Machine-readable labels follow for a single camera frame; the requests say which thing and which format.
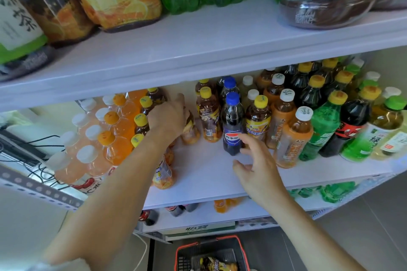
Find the blue-capped bottle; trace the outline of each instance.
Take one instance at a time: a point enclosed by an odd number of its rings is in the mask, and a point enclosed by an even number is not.
[[[242,148],[238,134],[243,133],[245,110],[240,104],[239,94],[230,92],[226,95],[226,104],[221,112],[223,125],[223,149],[230,155],[237,155]]]

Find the gray tile floor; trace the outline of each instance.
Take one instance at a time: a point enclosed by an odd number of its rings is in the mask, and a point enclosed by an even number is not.
[[[407,270],[407,173],[321,217],[319,224],[368,271]],[[280,228],[238,234],[251,268],[306,271]],[[155,243],[153,271],[174,269],[177,247]]]

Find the person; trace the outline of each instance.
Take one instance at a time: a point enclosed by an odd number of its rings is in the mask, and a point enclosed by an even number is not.
[[[133,232],[163,153],[183,131],[189,112],[184,96],[156,106],[148,115],[150,131],[140,145],[79,207],[31,270],[104,269]],[[246,134],[252,165],[233,161],[247,194],[280,224],[308,271],[365,271],[288,195],[266,145]]]

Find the shelf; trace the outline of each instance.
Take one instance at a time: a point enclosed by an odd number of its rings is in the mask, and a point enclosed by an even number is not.
[[[298,197],[296,201],[306,211],[319,210],[325,208],[332,208],[335,205],[332,203],[324,202],[319,195],[315,193],[309,198]],[[173,217],[170,212],[165,209],[160,209],[160,216],[158,221],[153,226],[143,227],[143,232],[153,232],[178,228],[190,227],[218,222],[238,221],[247,218],[269,217],[270,215],[260,207],[257,203],[245,198],[238,206],[231,208],[226,213],[218,213],[213,208],[213,202],[200,203],[198,208],[193,212],[184,211],[180,216]]]
[[[246,196],[246,192],[232,169],[232,161],[252,163],[248,155],[230,156],[223,150],[222,140],[210,143],[201,139],[184,146],[180,141],[174,147],[172,165],[177,175],[175,184],[166,190],[150,187],[143,209],[208,202],[216,199]],[[305,188],[345,181],[359,181],[369,177],[393,173],[392,161],[366,160],[353,163],[340,156],[318,157],[301,162],[291,169],[280,169],[280,176],[288,189]]]
[[[0,85],[0,111],[402,46],[406,31],[407,11],[310,31],[287,25],[272,0],[205,6],[59,50],[50,66]]]

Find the green bottle cap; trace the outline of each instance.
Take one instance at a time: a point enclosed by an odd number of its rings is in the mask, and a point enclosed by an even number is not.
[[[359,85],[359,90],[362,90],[363,87],[366,86],[374,86],[374,87],[379,87],[379,83],[375,82],[374,80],[371,79],[365,79],[361,84]]]
[[[345,71],[349,71],[353,73],[353,75],[357,75],[360,72],[360,68],[356,64],[349,64],[345,67]]]
[[[384,105],[393,110],[402,110],[407,105],[407,100],[401,95],[392,95],[386,99]]]

